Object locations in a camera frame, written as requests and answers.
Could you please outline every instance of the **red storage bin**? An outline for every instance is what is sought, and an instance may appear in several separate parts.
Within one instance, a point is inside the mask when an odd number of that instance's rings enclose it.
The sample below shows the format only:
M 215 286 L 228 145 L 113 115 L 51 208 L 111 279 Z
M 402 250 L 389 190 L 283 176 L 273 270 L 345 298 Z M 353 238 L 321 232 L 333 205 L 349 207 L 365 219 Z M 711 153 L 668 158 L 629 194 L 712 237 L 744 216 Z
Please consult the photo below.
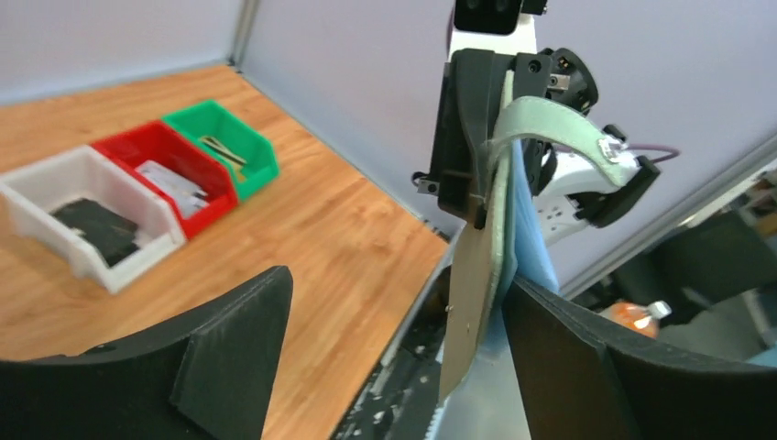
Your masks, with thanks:
M 170 204 L 189 239 L 237 206 L 237 193 L 226 168 L 161 121 L 98 140 L 92 148 Z M 185 218 L 172 197 L 137 171 L 147 160 L 199 185 L 207 193 L 202 198 L 207 206 Z

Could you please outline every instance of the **bottle cap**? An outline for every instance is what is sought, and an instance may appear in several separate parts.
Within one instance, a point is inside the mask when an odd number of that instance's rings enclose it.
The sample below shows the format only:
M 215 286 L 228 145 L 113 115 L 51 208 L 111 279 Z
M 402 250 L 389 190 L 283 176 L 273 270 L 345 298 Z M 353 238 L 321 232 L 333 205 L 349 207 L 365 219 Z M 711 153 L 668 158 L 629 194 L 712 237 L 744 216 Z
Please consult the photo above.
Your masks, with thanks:
M 663 319 L 672 314 L 672 307 L 664 301 L 656 301 L 648 306 L 648 313 L 655 319 Z

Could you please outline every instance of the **green storage bin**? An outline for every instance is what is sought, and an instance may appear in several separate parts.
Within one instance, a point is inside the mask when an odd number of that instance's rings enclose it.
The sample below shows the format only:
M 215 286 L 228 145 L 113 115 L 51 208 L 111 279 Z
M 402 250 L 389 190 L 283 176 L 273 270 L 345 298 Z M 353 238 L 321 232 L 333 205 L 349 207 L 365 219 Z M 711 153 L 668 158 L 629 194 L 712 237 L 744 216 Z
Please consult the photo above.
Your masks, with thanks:
M 224 165 L 240 202 L 278 177 L 278 160 L 270 141 L 213 100 L 165 115 L 162 121 Z M 245 160 L 246 164 L 239 173 L 244 179 L 239 177 L 221 154 L 200 141 L 203 136 L 217 138 Z

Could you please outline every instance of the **blue cloth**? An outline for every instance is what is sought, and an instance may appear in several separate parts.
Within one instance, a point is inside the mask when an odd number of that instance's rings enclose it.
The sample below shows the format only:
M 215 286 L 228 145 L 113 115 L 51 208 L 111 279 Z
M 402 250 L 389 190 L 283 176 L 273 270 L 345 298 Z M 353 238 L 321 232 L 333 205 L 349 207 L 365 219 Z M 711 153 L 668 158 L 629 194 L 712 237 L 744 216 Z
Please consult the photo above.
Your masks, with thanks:
M 750 364 L 760 365 L 762 367 L 777 368 L 777 346 L 773 346 L 763 353 L 755 357 L 751 357 L 748 362 Z
M 508 182 L 508 203 L 505 213 L 505 250 L 502 274 L 499 278 L 494 307 L 482 348 L 484 354 L 497 354 L 508 346 L 502 319 L 502 301 L 513 278 L 521 276 L 545 289 L 559 293 L 559 284 L 551 256 L 542 238 L 540 220 L 526 178 L 523 148 L 520 141 L 512 146 L 513 170 Z

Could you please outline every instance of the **white storage bin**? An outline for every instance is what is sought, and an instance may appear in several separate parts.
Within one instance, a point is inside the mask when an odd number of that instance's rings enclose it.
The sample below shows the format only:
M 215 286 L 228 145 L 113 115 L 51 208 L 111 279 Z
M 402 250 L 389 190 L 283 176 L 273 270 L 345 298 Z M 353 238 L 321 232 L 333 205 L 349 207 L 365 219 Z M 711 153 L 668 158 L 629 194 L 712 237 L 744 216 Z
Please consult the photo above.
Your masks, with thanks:
M 88 276 L 111 293 L 118 293 L 186 242 L 164 200 L 89 146 L 0 176 L 0 193 L 8 201 L 18 235 L 36 238 L 67 259 L 74 276 Z M 139 250 L 109 268 L 95 247 L 49 214 L 81 198 L 137 223 Z

